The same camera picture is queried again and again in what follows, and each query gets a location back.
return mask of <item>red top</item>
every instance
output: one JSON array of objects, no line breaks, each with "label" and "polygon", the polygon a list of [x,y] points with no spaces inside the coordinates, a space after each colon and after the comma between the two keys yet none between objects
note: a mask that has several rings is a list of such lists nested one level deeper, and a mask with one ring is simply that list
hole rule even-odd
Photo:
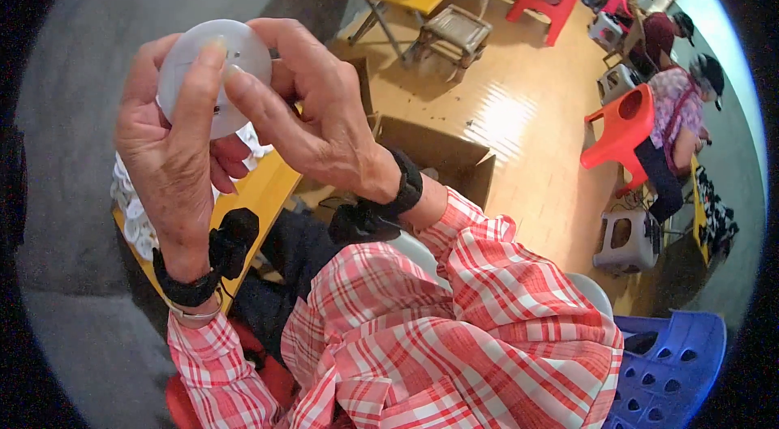
[{"label": "red top", "polygon": [[646,36],[646,52],[649,59],[660,66],[660,51],[671,55],[674,47],[674,23],[662,12],[649,15],[643,22],[643,32]]},{"label": "red top", "polygon": [[[550,260],[454,190],[419,239],[453,291],[386,243],[350,245],[281,336],[297,399],[280,408],[224,315],[171,316],[168,344],[203,427],[595,429],[614,400],[622,334]],[[342,410],[334,420],[336,407]]]}]

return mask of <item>left hand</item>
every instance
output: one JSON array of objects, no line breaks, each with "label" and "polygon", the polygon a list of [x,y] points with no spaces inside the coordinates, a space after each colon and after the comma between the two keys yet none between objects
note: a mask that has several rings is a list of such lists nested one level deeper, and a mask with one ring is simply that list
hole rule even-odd
[{"label": "left hand", "polygon": [[157,231],[168,275],[189,283],[209,271],[211,184],[229,194],[248,174],[250,150],[235,134],[209,141],[222,84],[222,41],[203,46],[181,84],[173,126],[157,106],[159,68],[180,34],[141,46],[125,81],[114,141]]}]

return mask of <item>pink floral shirt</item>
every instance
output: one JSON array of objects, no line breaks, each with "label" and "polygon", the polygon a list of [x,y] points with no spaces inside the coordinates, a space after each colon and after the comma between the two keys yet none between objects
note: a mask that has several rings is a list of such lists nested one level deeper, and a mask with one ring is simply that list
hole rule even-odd
[{"label": "pink floral shirt", "polygon": [[700,98],[700,88],[682,68],[672,68],[654,75],[649,80],[654,98],[654,128],[650,134],[655,148],[663,147],[663,134],[674,114],[674,108],[687,89],[693,86],[693,92],[688,94],[679,116],[671,129],[668,142],[673,143],[681,127],[689,129],[698,135],[704,124],[704,102]]}]

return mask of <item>right hand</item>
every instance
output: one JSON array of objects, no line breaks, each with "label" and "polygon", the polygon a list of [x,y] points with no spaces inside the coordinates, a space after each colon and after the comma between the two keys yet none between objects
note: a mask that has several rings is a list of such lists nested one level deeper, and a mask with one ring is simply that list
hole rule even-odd
[{"label": "right hand", "polygon": [[[247,25],[280,55],[270,87],[235,66],[224,82],[259,142],[272,144],[309,178],[378,203],[393,201],[400,169],[373,139],[354,66],[331,54],[297,20],[254,19]],[[300,118],[287,104],[296,99],[303,103]]]}]

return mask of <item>red plastic chair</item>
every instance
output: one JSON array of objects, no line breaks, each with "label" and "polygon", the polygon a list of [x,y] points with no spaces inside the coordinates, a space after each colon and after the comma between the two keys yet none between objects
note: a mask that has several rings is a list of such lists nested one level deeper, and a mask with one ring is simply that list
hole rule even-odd
[{"label": "red plastic chair", "polygon": [[621,198],[648,180],[635,149],[644,142],[654,127],[654,99],[648,84],[640,84],[628,93],[602,107],[585,123],[603,118],[603,135],[593,146],[582,152],[579,161],[585,169],[591,169],[606,161],[622,164],[633,176],[624,188],[617,191]]},{"label": "red plastic chair", "polygon": [[516,0],[508,15],[506,15],[506,20],[516,22],[527,9],[536,10],[547,15],[551,20],[551,25],[546,36],[546,45],[554,47],[555,42],[557,42],[557,36],[560,35],[562,27],[566,25],[576,3],[577,0],[561,0],[557,5],[549,5],[544,0]]},{"label": "red plastic chair", "polygon": [[[288,410],[295,401],[297,391],[300,389],[292,374],[272,357],[267,356],[265,348],[254,337],[252,331],[236,320],[230,320],[235,331],[239,334],[239,340],[244,350],[252,350],[264,361],[265,366],[259,370],[259,377],[265,382],[271,395],[278,401],[282,408]],[[186,387],[181,381],[181,376],[176,374],[170,377],[165,387],[165,401],[174,424],[179,429],[202,429],[197,418],[192,402],[187,395]]]},{"label": "red plastic chair", "polygon": [[[633,15],[630,13],[630,10],[628,9],[628,0],[609,0],[606,3],[606,5],[600,10],[603,13],[614,15],[616,11],[620,9],[620,7],[622,7],[622,9],[625,10],[625,14],[628,15],[629,18],[633,18]],[[622,22],[619,23],[619,26],[622,28],[622,31],[625,32],[625,34],[627,34],[630,31],[628,26],[626,26]]]}]

